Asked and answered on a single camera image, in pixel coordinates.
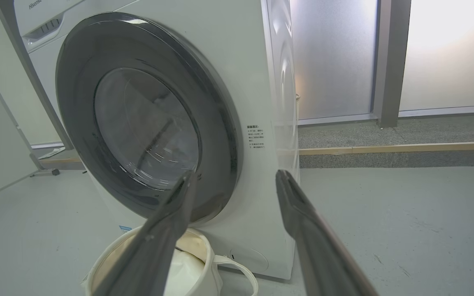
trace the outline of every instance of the frosted glass panel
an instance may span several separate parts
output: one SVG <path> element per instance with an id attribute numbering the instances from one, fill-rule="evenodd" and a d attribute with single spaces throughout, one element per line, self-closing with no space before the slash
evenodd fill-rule
<path id="1" fill-rule="evenodd" d="M 291 0 L 299 119 L 370 113 L 377 0 Z"/>
<path id="2" fill-rule="evenodd" d="M 474 0 L 412 0 L 400 110 L 474 106 Z"/>

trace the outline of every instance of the front-loading washing machine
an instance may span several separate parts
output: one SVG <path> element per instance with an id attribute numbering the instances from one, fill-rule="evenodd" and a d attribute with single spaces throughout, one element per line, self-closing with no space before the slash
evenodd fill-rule
<path id="1" fill-rule="evenodd" d="M 120 230 L 187 170 L 216 254 L 289 279 L 275 172 L 299 176 L 288 0 L 15 0 L 42 86 Z"/>

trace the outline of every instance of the blue sticker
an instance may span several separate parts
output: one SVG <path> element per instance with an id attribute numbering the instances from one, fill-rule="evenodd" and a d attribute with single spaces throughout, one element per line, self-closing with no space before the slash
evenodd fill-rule
<path id="1" fill-rule="evenodd" d="M 122 232 L 125 234 L 127 231 L 130 231 L 132 228 L 131 227 L 125 227 L 125 226 L 122 226 L 122 225 L 119 225 L 120 226 L 120 230 L 122 230 Z"/>

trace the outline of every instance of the washing machine door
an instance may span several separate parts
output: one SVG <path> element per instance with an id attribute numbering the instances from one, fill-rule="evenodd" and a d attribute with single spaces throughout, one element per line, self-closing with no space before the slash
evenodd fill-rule
<path id="1" fill-rule="evenodd" d="M 237 116 L 216 71 L 179 35 L 124 13 L 85 19 L 60 50 L 56 92 L 82 161 L 129 209 L 150 217 L 186 170 L 198 175 L 192 222 L 227 204 Z"/>

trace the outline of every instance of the door glass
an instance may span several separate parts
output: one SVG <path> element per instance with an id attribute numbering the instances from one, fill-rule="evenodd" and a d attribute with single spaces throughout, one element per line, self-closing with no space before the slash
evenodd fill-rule
<path id="1" fill-rule="evenodd" d="M 105 143 L 134 180 L 173 188 L 199 161 L 199 142 L 177 97 L 143 71 L 118 68 L 96 90 L 94 108 Z"/>

